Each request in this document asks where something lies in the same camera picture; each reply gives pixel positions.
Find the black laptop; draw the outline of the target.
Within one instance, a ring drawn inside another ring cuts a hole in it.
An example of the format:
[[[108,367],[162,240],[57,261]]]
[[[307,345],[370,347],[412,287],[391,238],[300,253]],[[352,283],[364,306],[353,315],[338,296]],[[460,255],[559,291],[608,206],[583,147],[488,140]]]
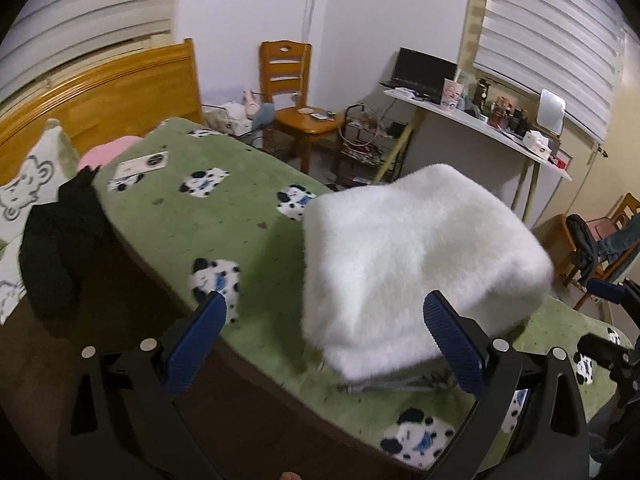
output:
[[[381,81],[384,88],[406,88],[433,103],[440,101],[445,80],[454,80],[457,65],[423,52],[400,48],[392,76]]]

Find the striped folded garment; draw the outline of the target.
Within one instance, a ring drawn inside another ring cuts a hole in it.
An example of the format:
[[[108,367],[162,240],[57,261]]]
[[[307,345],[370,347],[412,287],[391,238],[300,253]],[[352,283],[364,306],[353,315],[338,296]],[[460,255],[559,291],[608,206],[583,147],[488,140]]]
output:
[[[344,393],[362,393],[366,391],[407,391],[407,392],[434,392],[448,390],[457,385],[457,379],[449,368],[432,370],[431,373],[414,376],[382,377],[363,380],[362,382],[350,382],[341,384],[336,388]]]

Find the wooden chair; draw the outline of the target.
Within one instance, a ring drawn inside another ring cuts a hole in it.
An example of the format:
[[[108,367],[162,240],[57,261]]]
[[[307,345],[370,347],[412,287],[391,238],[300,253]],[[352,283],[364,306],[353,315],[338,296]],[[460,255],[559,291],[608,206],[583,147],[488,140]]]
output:
[[[258,49],[260,94],[267,103],[288,96],[292,104],[278,107],[272,128],[294,139],[300,171],[309,174],[312,148],[337,134],[343,112],[329,112],[308,104],[312,45],[293,40],[263,41]]]
[[[639,200],[627,193],[612,214],[586,221],[579,214],[560,216],[556,241],[562,248],[554,264],[563,284],[582,290],[574,309],[579,311],[592,296],[588,283],[612,283],[639,253]]]

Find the white table mirror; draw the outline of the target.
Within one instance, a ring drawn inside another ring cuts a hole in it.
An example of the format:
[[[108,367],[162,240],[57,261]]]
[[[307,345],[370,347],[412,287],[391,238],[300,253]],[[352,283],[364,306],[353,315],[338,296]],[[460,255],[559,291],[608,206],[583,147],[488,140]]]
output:
[[[542,89],[536,115],[536,124],[544,131],[560,136],[563,131],[566,102],[560,96]]]

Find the white fuzzy cardigan black trim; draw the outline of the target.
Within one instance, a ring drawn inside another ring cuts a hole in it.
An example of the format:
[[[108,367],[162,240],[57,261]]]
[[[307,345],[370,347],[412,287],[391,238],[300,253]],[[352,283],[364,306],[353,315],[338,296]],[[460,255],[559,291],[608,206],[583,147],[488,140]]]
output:
[[[321,195],[303,228],[303,335],[348,382],[439,358],[423,322],[430,292],[497,336],[533,314],[551,285],[551,260],[532,231],[445,164]]]

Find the white window blinds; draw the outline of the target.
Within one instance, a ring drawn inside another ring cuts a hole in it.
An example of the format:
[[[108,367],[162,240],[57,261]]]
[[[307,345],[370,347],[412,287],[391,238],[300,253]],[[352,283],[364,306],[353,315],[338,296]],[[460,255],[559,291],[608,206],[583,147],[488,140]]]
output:
[[[174,0],[27,0],[1,41],[1,99],[92,52],[171,30]]]

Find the wooden headboard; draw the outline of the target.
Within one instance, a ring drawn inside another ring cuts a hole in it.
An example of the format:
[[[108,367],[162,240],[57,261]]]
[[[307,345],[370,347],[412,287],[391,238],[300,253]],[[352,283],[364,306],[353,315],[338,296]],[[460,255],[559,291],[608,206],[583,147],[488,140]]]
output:
[[[115,58],[70,77],[1,117],[1,182],[57,119],[78,154],[121,136],[145,136],[164,119],[204,122],[194,42]]]

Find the brown bed sheet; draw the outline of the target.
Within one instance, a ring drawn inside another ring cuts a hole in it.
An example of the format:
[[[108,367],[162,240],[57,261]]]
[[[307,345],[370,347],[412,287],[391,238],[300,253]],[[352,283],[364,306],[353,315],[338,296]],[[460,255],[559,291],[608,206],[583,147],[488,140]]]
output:
[[[243,376],[216,332],[131,357],[179,322],[117,242],[21,244],[26,292],[1,330],[6,479],[410,479]]]

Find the white bear print pillow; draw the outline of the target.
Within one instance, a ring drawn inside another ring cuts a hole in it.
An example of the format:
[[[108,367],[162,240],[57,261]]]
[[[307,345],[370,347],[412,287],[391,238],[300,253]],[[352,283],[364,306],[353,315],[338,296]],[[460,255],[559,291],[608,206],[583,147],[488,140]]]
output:
[[[79,155],[61,123],[51,118],[20,170],[1,187],[1,324],[26,294],[18,252],[29,211],[34,205],[55,202],[58,188],[76,176],[78,162]]]

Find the pink pillow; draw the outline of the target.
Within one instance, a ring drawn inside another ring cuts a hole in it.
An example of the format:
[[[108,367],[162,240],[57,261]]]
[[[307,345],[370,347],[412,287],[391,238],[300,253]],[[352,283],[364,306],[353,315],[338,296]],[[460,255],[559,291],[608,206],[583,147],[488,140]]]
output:
[[[111,160],[123,152],[126,152],[128,148],[131,148],[141,141],[141,136],[121,136],[113,141],[94,146],[81,156],[77,165],[77,171],[83,170],[86,167],[91,170],[96,170],[96,168],[105,166]]]

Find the green cow print blanket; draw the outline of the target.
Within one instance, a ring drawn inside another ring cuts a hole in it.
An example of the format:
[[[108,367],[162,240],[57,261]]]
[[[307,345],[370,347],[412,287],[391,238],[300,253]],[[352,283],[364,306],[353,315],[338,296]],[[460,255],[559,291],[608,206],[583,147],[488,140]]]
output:
[[[457,385],[434,392],[344,393],[302,331],[303,216],[334,191],[279,159],[182,118],[162,122],[103,166],[94,187],[107,219],[136,259],[194,309],[219,292],[224,342],[306,410],[394,463],[424,470],[452,438],[471,399]],[[613,326],[550,295],[497,336],[535,353],[568,353],[593,333],[621,344]],[[436,360],[383,377],[446,368]]]

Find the white desk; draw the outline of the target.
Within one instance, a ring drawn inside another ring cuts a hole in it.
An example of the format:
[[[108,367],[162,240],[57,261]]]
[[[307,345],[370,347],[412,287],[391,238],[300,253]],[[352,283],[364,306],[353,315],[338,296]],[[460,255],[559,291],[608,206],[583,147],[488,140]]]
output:
[[[568,170],[534,162],[521,145],[458,110],[449,113],[432,103],[395,100],[381,87],[369,99],[375,110],[387,110],[395,122],[412,128],[402,149],[401,177],[447,164],[512,207],[530,228],[542,220],[560,187],[575,182]]]

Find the pink paper cup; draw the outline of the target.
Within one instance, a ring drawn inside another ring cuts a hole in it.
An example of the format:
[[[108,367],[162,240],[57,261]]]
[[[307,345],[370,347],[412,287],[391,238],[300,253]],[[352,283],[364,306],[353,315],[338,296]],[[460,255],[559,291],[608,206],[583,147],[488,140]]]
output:
[[[454,110],[458,106],[462,90],[463,84],[446,78],[440,95],[440,106],[446,110]]]

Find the side window blinds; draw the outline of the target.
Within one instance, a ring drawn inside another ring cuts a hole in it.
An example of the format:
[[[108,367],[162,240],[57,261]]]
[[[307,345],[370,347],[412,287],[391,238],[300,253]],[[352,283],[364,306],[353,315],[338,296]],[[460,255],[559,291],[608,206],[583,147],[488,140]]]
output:
[[[556,94],[568,119],[604,142],[624,25],[615,0],[486,0],[474,66],[528,93]]]

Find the black garment pile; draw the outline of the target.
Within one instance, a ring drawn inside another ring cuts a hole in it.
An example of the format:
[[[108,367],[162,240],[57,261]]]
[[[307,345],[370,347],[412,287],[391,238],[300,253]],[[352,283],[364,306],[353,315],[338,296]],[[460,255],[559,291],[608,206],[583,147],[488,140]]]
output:
[[[93,186],[97,174],[82,168],[54,202],[32,206],[25,224],[18,264],[26,296],[56,338],[72,336],[84,314],[102,316],[115,302],[108,272],[119,244]]]

